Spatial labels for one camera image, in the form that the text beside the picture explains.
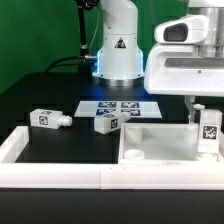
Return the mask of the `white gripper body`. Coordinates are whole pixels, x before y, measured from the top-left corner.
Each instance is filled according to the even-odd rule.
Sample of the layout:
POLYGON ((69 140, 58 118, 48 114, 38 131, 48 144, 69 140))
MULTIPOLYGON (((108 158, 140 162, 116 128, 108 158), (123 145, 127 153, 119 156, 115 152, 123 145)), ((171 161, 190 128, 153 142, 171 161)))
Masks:
POLYGON ((224 59, 199 57, 193 45, 156 44, 144 88, 150 94, 224 97, 224 59))

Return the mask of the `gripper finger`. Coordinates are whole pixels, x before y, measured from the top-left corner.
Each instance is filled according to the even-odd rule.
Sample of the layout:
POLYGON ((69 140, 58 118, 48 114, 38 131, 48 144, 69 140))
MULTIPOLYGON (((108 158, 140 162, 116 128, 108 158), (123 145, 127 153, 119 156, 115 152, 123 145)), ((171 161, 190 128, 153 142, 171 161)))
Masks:
POLYGON ((196 109, 194 107, 195 97, 194 96, 186 96, 184 99, 185 105, 188 109, 188 121, 193 123, 195 120, 196 109))

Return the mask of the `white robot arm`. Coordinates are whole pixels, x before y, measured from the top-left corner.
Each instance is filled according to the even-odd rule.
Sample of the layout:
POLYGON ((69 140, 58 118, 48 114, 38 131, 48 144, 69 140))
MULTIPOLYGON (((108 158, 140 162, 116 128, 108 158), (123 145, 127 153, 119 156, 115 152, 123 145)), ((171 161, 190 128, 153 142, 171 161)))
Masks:
POLYGON ((155 28, 148 58, 137 44, 138 10, 130 0, 101 0, 103 46, 93 73, 111 86, 144 81, 150 94, 224 97, 224 0, 188 0, 184 17, 155 28))

